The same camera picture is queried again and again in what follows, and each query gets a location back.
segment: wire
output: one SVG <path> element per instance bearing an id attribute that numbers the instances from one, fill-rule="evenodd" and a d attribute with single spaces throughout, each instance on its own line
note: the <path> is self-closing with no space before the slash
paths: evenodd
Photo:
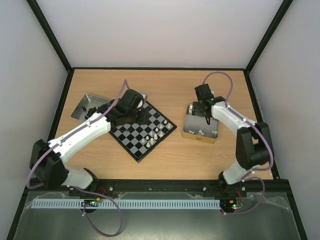
<path id="1" fill-rule="evenodd" d="M 69 135 L 67 135 L 66 137 L 64 137 L 62 140 L 61 140 L 61 143 L 64 143 L 66 140 L 68 140 L 69 138 L 71 138 L 73 135 L 75 135 L 76 133 L 80 132 L 81 130 L 85 129 L 86 127 L 88 127 L 88 125 L 91 125 L 91 124 L 94 124 L 96 123 L 97 121 L 99 121 L 101 118 L 103 118 L 106 114 L 108 114 L 108 112 L 110 112 L 110 110 L 117 104 L 120 96 L 122 95 L 124 89 L 125 89 L 125 86 L 129 89 L 129 85 L 128 85 L 128 82 L 127 80 L 124 80 L 123 81 L 123 84 L 122 84 L 122 87 L 118 93 L 118 95 L 116 96 L 116 98 L 114 99 L 113 103 L 108 107 L 108 109 L 102 114 L 100 115 L 99 117 L 97 117 L 96 119 L 92 120 L 89 122 L 89 124 L 84 124 L 82 125 L 81 127 L 77 128 L 76 130 L 74 130 L 73 132 L 71 132 Z M 29 172 L 29 175 L 27 177 L 27 180 L 26 180 L 26 187 L 28 189 L 36 189 L 36 188 L 39 188 L 39 187 L 43 187 L 44 184 L 43 183 L 39 183 L 39 184 L 36 184 L 36 185 L 33 185 L 31 186 L 30 185 L 30 180 L 36 170 L 36 168 L 39 166 L 39 164 L 45 159 L 45 157 L 51 153 L 56 147 L 58 147 L 59 144 L 55 144 L 54 146 L 52 146 L 51 148 L 49 148 L 39 159 L 38 161 L 36 161 L 36 163 L 33 165 L 31 171 Z"/>
<path id="2" fill-rule="evenodd" d="M 203 83 L 202 84 L 205 84 L 207 79 L 211 76 L 211 75 L 214 75 L 214 74 L 222 74 L 222 75 L 225 75 L 229 81 L 230 81 L 230 90 L 225 98 L 225 102 L 224 102 L 224 105 L 226 107 L 227 110 L 229 110 L 231 113 L 233 113 L 238 119 L 240 119 L 241 121 L 243 121 L 244 123 L 248 124 L 257 134 L 258 136 L 261 138 L 261 140 L 263 141 L 268 153 L 269 153 L 269 156 L 270 156 L 270 163 L 269 163 L 269 166 L 268 167 L 265 167 L 265 168 L 255 168 L 255 170 L 257 171 L 265 171 L 265 170 L 269 170 L 271 169 L 273 166 L 274 166 L 274 156 L 273 156 L 273 153 L 272 153 L 272 150 L 271 150 L 271 147 L 269 146 L 267 140 L 265 139 L 265 137 L 261 134 L 261 132 L 256 128 L 256 126 L 254 126 L 251 122 L 247 121 L 247 119 L 242 116 L 241 114 L 239 114 L 238 112 L 236 112 L 229 104 L 228 102 L 228 99 L 234 89 L 234 82 L 231 78 L 231 76 L 223 71 L 214 71 L 214 72 L 211 72 L 209 75 L 207 75 L 204 80 L 203 80 Z M 250 175 L 251 172 L 248 172 L 246 175 L 243 176 L 243 178 L 247 177 L 248 175 Z"/>
<path id="3" fill-rule="evenodd" d="M 256 209 L 260 204 L 261 202 L 263 201 L 263 199 L 265 198 L 265 191 L 266 191 L 266 186 L 265 186 L 265 182 L 260 178 L 260 177 L 257 177 L 257 176 L 253 176 L 253 177 L 249 177 L 245 180 L 243 180 L 244 182 L 246 181 L 249 181 L 249 180 L 253 180 L 253 179 L 258 179 L 261 181 L 262 183 L 262 194 L 261 194 L 261 198 L 259 199 L 259 201 L 257 202 L 256 205 L 254 205 L 252 208 L 246 210 L 246 211 L 242 211 L 242 212 L 225 212 L 222 208 L 220 209 L 221 212 L 224 214 L 224 215 L 241 215 L 241 214 L 247 214 L 249 212 L 251 212 L 252 210 Z"/>
<path id="4" fill-rule="evenodd" d="M 119 205 L 111 197 L 108 197 L 106 195 L 103 195 L 103 194 L 100 194 L 100 193 L 96 193 L 96 192 L 93 192 L 93 191 L 86 191 L 86 190 L 83 190 L 83 189 L 81 189 L 81 188 L 79 188 L 77 186 L 73 186 L 72 188 L 75 188 L 78 191 L 83 192 L 85 194 L 90 194 L 90 195 L 95 195 L 95 196 L 98 196 L 98 197 L 102 197 L 102 198 L 107 199 L 110 202 L 112 202 L 114 204 L 114 206 L 116 207 L 116 209 L 118 210 L 119 215 L 120 215 L 120 226 L 119 226 L 119 229 L 114 234 L 104 233 L 104 232 L 100 231 L 98 228 L 96 228 L 96 226 L 92 223 L 92 221 L 90 220 L 90 218 L 86 214 L 86 207 L 90 203 L 87 203 L 87 204 L 84 205 L 84 207 L 82 209 L 83 216 L 85 216 L 85 218 L 89 221 L 89 224 L 93 228 L 93 230 L 95 230 L 98 234 L 100 234 L 100 235 L 102 235 L 104 237 L 115 237 L 115 236 L 118 236 L 121 233 L 121 230 L 122 230 L 122 227 L 123 227 L 123 224 L 124 224 L 124 216 L 123 216 L 123 213 L 121 212 L 121 210 L 119 208 Z"/>
<path id="5" fill-rule="evenodd" d="M 242 204 L 243 204 L 243 205 L 245 205 L 245 203 L 244 203 L 244 199 L 242 198 L 242 196 L 241 196 L 240 192 L 239 192 L 237 189 L 235 190 L 235 192 L 239 195 L 239 198 L 240 198 L 240 200 L 241 200 Z"/>
<path id="6" fill-rule="evenodd" d="M 106 189 L 103 186 L 100 186 L 97 188 L 98 190 L 101 190 L 102 194 L 105 195 L 107 193 Z"/>

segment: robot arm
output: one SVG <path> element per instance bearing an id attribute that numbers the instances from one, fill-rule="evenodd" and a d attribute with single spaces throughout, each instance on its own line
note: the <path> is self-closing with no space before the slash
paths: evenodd
<path id="1" fill-rule="evenodd" d="M 88 188 L 97 179 L 96 176 L 86 168 L 78 169 L 65 164 L 85 145 L 117 126 L 146 124 L 149 113 L 142 107 L 146 100 L 147 95 L 129 89 L 106 115 L 103 114 L 113 101 L 100 106 L 88 120 L 63 136 L 47 143 L 43 140 L 37 141 L 33 145 L 30 168 L 33 168 L 44 152 L 54 147 L 34 170 L 37 178 L 49 189 L 61 185 Z"/>
<path id="2" fill-rule="evenodd" d="M 193 103 L 192 114 L 206 118 L 213 117 L 221 121 L 236 135 L 236 160 L 219 175 L 220 180 L 223 180 L 226 185 L 236 184 L 250 174 L 253 169 L 270 160 L 265 144 L 250 126 L 250 124 L 254 125 L 262 133 L 273 153 L 270 130 L 265 122 L 247 119 L 231 106 L 226 105 L 223 97 L 214 97 L 208 84 L 196 87 L 195 92 L 198 102 Z"/>

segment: black chess square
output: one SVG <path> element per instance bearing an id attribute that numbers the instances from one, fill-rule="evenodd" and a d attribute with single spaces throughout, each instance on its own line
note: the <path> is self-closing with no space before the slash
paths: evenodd
<path id="1" fill-rule="evenodd" d="M 141 133 L 142 130 L 143 130 L 143 129 L 142 129 L 142 127 L 140 127 L 140 126 L 138 126 L 137 129 L 136 129 L 136 131 L 137 131 L 138 133 Z"/>
<path id="2" fill-rule="evenodd" d="M 135 137 L 138 141 L 140 141 L 141 139 L 143 139 L 143 137 L 139 134 Z"/>
<path id="3" fill-rule="evenodd" d="M 129 142 L 129 143 L 126 145 L 126 147 L 127 147 L 128 149 L 131 149 L 133 146 L 134 146 L 134 145 L 132 144 L 132 142 Z"/>
<path id="4" fill-rule="evenodd" d="M 123 134 L 121 134 L 120 136 L 118 136 L 118 139 L 120 140 L 120 141 L 122 141 L 122 140 L 124 140 L 126 137 L 123 135 Z"/>
<path id="5" fill-rule="evenodd" d="M 140 158 L 142 153 L 138 150 L 134 153 L 134 155 L 137 157 L 137 158 Z"/>
<path id="6" fill-rule="evenodd" d="M 169 129 L 168 129 L 168 128 L 166 128 L 166 127 L 164 127 L 164 128 L 162 128 L 162 129 L 161 129 L 161 131 L 162 131 L 162 132 L 164 132 L 164 133 L 166 134 L 166 133 L 169 131 Z"/>
<path id="7" fill-rule="evenodd" d="M 137 149 L 139 149 L 139 148 L 141 148 L 143 145 L 140 143 L 140 142 L 138 142 L 136 145 L 135 145 L 135 147 L 137 148 Z"/>
<path id="8" fill-rule="evenodd" d="M 154 123 L 154 125 L 158 126 L 160 122 L 156 119 L 153 121 L 153 123 Z"/>
<path id="9" fill-rule="evenodd" d="M 153 116 L 157 119 L 158 117 L 160 117 L 160 114 L 156 112 L 155 114 L 153 114 Z"/>
<path id="10" fill-rule="evenodd" d="M 132 136 L 132 134 L 129 134 L 126 138 L 127 138 L 129 141 L 131 141 L 131 140 L 134 139 L 135 137 Z"/>
<path id="11" fill-rule="evenodd" d="M 147 133 L 150 133 L 151 128 L 147 126 L 147 127 L 145 128 L 145 131 L 146 131 Z"/>
<path id="12" fill-rule="evenodd" d="M 122 127 L 120 127 L 120 132 L 124 132 L 124 131 L 126 131 L 127 129 L 124 127 L 124 126 L 122 126 Z"/>

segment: black frame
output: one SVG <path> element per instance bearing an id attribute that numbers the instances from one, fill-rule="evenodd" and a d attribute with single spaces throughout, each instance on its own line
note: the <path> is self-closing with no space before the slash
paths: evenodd
<path id="1" fill-rule="evenodd" d="M 260 55 L 262 54 L 263 50 L 267 46 L 269 40 L 271 39 L 273 33 L 276 31 L 278 25 L 280 24 L 282 18 L 285 16 L 287 10 L 289 9 L 293 0 L 283 0 L 281 6 L 279 7 L 277 13 L 275 14 L 272 22 L 270 23 L 267 31 L 265 32 L 263 38 L 261 39 L 257 49 L 255 50 L 251 60 L 249 61 L 246 68 L 183 68 L 183 67 L 173 67 L 173 68 L 164 68 L 164 67 L 71 67 L 66 55 L 64 54 L 57 38 L 55 37 L 49 23 L 47 22 L 42 10 L 40 9 L 36 0 L 26 0 L 33 11 L 34 15 L 36 16 L 39 24 L 41 25 L 43 31 L 47 35 L 49 41 L 52 44 L 52 47 L 56 51 L 58 57 L 60 58 L 62 64 L 64 65 L 67 71 L 67 77 L 65 80 L 65 84 L 61 93 L 61 97 L 58 103 L 57 110 L 54 115 L 54 119 L 52 122 L 52 126 L 48 135 L 48 140 L 51 140 L 55 137 L 58 125 L 60 122 L 61 114 L 66 102 L 66 98 L 68 95 L 69 87 L 73 78 L 73 74 L 76 69 L 106 69 L 106 70 L 189 70 L 189 71 L 243 71 L 245 81 L 248 87 L 248 91 L 250 94 L 250 98 L 252 101 L 254 113 L 258 122 L 263 121 L 263 117 L 261 114 L 261 110 L 257 101 L 256 93 L 252 85 L 252 81 L 250 79 L 250 72 L 257 63 Z M 265 183 L 265 190 L 266 192 L 273 192 L 273 193 L 286 193 L 288 197 L 288 201 L 290 207 L 293 211 L 293 216 L 298 228 L 298 232 L 300 238 L 302 240 L 307 239 L 307 235 L 302 224 L 298 208 L 289 184 L 288 180 L 281 179 L 279 175 L 279 171 L 276 165 L 276 162 L 271 169 L 273 180 L 264 180 Z M 107 194 L 112 196 L 115 192 L 145 192 L 150 191 L 149 189 L 157 189 L 157 191 L 165 192 L 168 189 L 170 191 L 180 191 L 183 190 L 184 192 L 188 189 L 189 193 L 194 194 L 201 194 L 204 196 L 208 196 L 207 193 L 203 191 L 203 187 L 210 188 L 211 185 L 216 184 L 216 180 L 118 180 L 118 179 L 100 179 L 99 183 L 104 186 L 112 187 L 112 192 L 109 192 L 107 188 Z M 247 192 L 260 192 L 262 185 L 258 180 L 247 181 L 243 183 Z M 38 188 L 33 191 L 43 191 L 46 189 Z M 60 187 L 55 189 L 55 191 L 68 191 L 69 189 L 66 187 Z M 25 188 L 20 203 L 18 205 L 16 214 L 14 216 L 9 234 L 7 236 L 7 240 L 13 240 L 15 232 L 18 227 L 18 223 L 20 220 L 20 216 L 22 214 L 28 192 L 30 190 Z M 225 199 L 221 195 L 217 194 L 216 192 L 210 193 L 211 197 L 216 197 L 217 199 Z"/>

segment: wooden table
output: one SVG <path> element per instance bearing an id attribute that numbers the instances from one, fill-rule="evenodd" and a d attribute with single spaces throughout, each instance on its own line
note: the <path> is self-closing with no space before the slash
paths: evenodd
<path id="1" fill-rule="evenodd" d="M 137 163 L 119 143 L 105 134 L 78 151 L 67 163 L 88 168 L 99 179 L 211 180 L 217 179 L 235 161 L 236 137 L 219 125 L 214 144 L 181 137 L 187 105 L 196 101 L 194 88 L 211 71 L 206 70 L 106 70 L 76 69 L 64 104 L 56 137 L 80 122 L 71 118 L 85 94 L 114 99 L 124 79 L 130 88 L 148 94 L 148 101 L 177 125 L 177 129 L 148 156 Z M 255 113 L 242 71 L 226 71 L 234 81 L 230 104 L 250 119 Z M 224 75 L 213 75 L 207 83 L 215 96 L 226 96 L 230 82 Z M 272 179 L 271 171 L 257 171 Z"/>

